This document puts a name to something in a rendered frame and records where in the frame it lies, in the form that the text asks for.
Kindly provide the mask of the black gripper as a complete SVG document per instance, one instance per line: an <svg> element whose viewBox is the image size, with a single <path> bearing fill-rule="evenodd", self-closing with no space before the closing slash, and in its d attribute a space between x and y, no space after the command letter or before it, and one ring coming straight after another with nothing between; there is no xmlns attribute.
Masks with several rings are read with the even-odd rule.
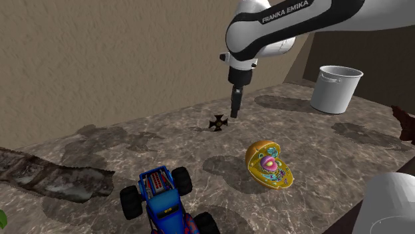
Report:
<svg viewBox="0 0 415 234"><path fill-rule="evenodd" d="M233 88L231 92L231 118L237 118L241 106L241 99L243 96L243 87L250 84L252 79L252 70L239 70L229 67L228 81L232 83Z"/></svg>

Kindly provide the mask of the blue monster truck toy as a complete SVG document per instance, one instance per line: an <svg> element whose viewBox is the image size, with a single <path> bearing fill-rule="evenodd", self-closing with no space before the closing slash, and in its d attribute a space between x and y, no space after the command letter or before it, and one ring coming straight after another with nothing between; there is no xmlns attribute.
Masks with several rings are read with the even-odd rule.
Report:
<svg viewBox="0 0 415 234"><path fill-rule="evenodd" d="M147 213L151 234L221 234L212 215L203 212L192 217L181 197L192 192L185 167L169 171L166 166L140 174L137 185L120 191L120 203L127 220Z"/></svg>

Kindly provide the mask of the black cross-shaped object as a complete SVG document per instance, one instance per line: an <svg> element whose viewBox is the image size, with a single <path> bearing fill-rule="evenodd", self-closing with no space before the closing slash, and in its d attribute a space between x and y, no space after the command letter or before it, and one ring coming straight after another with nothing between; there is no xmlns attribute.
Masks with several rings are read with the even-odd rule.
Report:
<svg viewBox="0 0 415 234"><path fill-rule="evenodd" d="M209 121L209 128L214 127L214 132L222 131L222 126L228 125L228 119L222 120L223 114L215 115L215 121Z"/></svg>

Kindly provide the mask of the grey brown rough slab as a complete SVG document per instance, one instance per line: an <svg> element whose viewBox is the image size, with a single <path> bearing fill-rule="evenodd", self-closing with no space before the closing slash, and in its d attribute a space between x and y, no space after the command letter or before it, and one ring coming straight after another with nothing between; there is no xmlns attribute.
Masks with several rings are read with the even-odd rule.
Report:
<svg viewBox="0 0 415 234"><path fill-rule="evenodd" d="M84 203L112 193L113 171L68 167L0 147L0 181L43 196Z"/></svg>

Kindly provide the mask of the grey metal pot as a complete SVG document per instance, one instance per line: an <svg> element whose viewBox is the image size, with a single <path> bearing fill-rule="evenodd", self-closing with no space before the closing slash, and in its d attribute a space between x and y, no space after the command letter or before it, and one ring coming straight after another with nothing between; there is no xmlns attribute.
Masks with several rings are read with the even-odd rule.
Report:
<svg viewBox="0 0 415 234"><path fill-rule="evenodd" d="M327 114L344 113L363 74L345 66L321 66L310 105Z"/></svg>

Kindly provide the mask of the dark brown jagged object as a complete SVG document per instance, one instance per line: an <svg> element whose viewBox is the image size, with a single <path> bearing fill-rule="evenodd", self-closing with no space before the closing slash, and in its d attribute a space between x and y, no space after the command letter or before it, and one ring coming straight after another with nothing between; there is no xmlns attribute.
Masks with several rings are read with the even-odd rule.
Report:
<svg viewBox="0 0 415 234"><path fill-rule="evenodd" d="M415 117L410 116L399 106L391 106L391 108L393 117L399 121L402 129L399 139L411 141L411 144L415 146Z"/></svg>

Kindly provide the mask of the orange cell model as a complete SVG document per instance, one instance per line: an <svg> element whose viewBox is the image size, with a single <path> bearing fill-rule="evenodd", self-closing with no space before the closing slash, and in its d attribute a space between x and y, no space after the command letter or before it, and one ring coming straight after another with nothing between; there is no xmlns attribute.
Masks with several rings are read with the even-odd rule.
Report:
<svg viewBox="0 0 415 234"><path fill-rule="evenodd" d="M290 187L295 178L289 166L281 160L280 153L280 145L269 140L250 145L245 153L245 165L250 176L269 189Z"/></svg>

